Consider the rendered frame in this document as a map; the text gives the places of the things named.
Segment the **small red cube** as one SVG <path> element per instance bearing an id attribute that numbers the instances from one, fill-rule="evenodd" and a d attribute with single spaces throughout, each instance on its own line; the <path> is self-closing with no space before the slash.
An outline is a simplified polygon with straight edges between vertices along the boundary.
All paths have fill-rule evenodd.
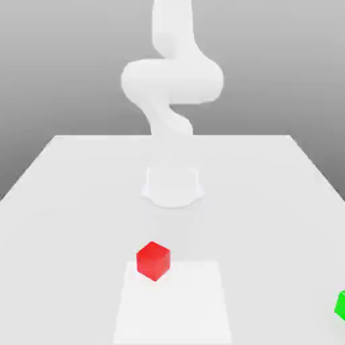
<path id="1" fill-rule="evenodd" d="M 139 273 L 156 282 L 170 269 L 170 250 L 151 241 L 136 253 L 136 264 Z"/>

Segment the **small green cube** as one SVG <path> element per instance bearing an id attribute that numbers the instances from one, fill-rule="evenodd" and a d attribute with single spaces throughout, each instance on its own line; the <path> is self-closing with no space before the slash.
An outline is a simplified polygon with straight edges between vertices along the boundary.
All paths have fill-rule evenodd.
<path id="1" fill-rule="evenodd" d="M 339 292 L 334 313 L 345 321 L 345 290 Z"/>

